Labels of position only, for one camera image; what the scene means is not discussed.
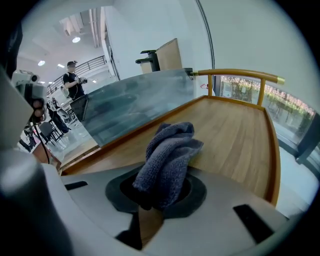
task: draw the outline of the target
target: white wall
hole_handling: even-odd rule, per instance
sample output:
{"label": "white wall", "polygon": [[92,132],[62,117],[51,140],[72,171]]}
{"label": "white wall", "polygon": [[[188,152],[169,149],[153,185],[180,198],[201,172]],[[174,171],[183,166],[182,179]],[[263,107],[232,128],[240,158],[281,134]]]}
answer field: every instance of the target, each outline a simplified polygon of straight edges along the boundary
{"label": "white wall", "polygon": [[276,3],[200,2],[209,23],[217,69],[248,69],[282,76],[286,82],[278,88],[320,113],[316,62],[296,25]]}
{"label": "white wall", "polygon": [[211,68],[209,41],[194,0],[115,0],[104,10],[121,79],[142,74],[135,63],[146,57],[141,51],[157,49],[174,38],[184,68]]}

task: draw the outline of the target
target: window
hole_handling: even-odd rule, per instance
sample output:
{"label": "window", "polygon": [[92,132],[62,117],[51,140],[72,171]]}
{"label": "window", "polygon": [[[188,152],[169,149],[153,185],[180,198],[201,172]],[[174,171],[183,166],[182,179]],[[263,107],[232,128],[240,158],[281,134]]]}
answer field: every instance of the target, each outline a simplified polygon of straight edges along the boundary
{"label": "window", "polygon": [[[260,83],[241,77],[221,76],[220,96],[257,104]],[[262,106],[278,134],[298,144],[307,131],[315,111],[301,100],[269,84],[265,85]]]}

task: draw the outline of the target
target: person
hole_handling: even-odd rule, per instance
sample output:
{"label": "person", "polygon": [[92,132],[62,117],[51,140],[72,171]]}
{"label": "person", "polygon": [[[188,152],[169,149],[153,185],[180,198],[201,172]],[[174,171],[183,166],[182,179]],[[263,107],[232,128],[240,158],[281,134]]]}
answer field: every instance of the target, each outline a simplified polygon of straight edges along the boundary
{"label": "person", "polygon": [[58,129],[61,132],[63,132],[64,134],[69,132],[69,130],[71,130],[71,129],[68,128],[66,126],[65,122],[61,119],[60,115],[57,112],[57,109],[55,108],[54,103],[50,100],[49,97],[47,97],[46,107],[49,111],[49,116],[51,117],[51,119],[54,122],[54,124],[56,125],[56,127],[58,127]]}
{"label": "person", "polygon": [[75,74],[76,61],[69,61],[66,65],[67,73],[64,74],[62,80],[64,86],[69,91],[70,98],[75,101],[81,96],[85,95],[84,89],[82,88],[79,78]]}

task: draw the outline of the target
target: glass partition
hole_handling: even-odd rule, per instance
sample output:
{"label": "glass partition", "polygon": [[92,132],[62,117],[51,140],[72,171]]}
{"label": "glass partition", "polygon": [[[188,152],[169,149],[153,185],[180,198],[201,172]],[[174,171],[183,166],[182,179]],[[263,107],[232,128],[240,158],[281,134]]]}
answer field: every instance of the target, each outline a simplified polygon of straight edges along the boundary
{"label": "glass partition", "polygon": [[[257,104],[260,83],[248,78],[221,76],[220,96]],[[270,84],[265,85],[262,106],[278,134],[298,144],[307,131],[315,111],[301,100]]]}
{"label": "glass partition", "polygon": [[71,103],[97,144],[105,144],[195,98],[185,69],[130,77],[103,86]]}

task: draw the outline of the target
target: black t-shirt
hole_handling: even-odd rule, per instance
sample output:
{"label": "black t-shirt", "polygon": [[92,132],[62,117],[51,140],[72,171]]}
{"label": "black t-shirt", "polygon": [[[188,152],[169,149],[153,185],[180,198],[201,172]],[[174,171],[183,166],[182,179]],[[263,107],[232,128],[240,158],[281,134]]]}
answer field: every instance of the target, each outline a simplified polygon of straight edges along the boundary
{"label": "black t-shirt", "polygon": [[[63,78],[62,78],[64,84],[65,84],[65,83],[68,83],[68,82],[69,82],[69,83],[72,83],[72,82],[78,80],[78,77],[77,77],[77,75],[76,75],[75,73],[69,73],[69,72],[68,72],[68,74],[69,74],[69,75],[64,74],[64,76],[63,76]],[[69,90],[69,96],[70,96],[70,98],[72,98],[72,99],[74,99],[74,100],[78,99],[78,98],[81,97],[82,95],[85,95],[84,90],[82,89],[82,85],[81,85],[81,84],[76,84],[76,85],[72,86],[71,88],[68,88],[68,90]]]}

